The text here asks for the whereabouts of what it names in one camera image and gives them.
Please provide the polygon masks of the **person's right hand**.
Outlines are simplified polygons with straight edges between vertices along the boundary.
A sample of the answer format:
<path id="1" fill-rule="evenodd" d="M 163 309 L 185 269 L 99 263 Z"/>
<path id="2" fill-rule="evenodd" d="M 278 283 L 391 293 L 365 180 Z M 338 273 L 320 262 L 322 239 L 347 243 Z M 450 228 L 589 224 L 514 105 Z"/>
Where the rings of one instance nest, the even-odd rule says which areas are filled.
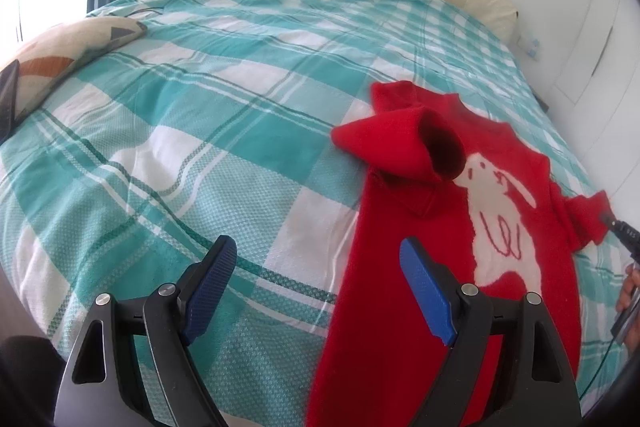
<path id="1" fill-rule="evenodd" d="M 631 305 L 632 294 L 640 286 L 640 273 L 638 265 L 628 265 L 626 268 L 626 277 L 623 281 L 620 295 L 616 301 L 615 309 L 618 313 L 625 311 Z M 629 327 L 624 343 L 630 355 L 634 353 L 639 344 L 640 323 L 639 317 L 636 317 Z"/>

